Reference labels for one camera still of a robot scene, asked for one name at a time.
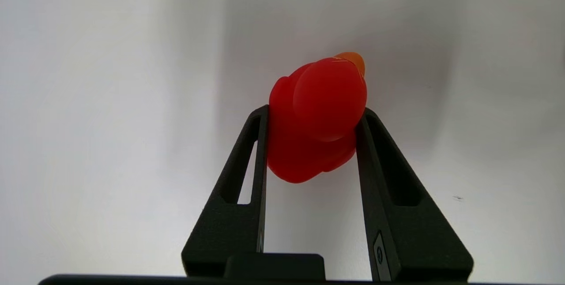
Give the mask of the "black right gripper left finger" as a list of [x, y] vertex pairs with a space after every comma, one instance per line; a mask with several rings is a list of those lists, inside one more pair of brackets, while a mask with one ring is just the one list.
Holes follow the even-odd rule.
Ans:
[[[188, 277], [222, 277], [230, 257], [262, 253], [266, 216], [269, 107], [249, 115], [181, 252]], [[252, 151], [252, 196], [238, 204]]]

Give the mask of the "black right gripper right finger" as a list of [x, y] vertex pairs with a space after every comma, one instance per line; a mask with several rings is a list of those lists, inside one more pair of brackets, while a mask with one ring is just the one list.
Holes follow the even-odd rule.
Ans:
[[373, 281], [468, 281], [471, 254], [373, 110], [356, 138]]

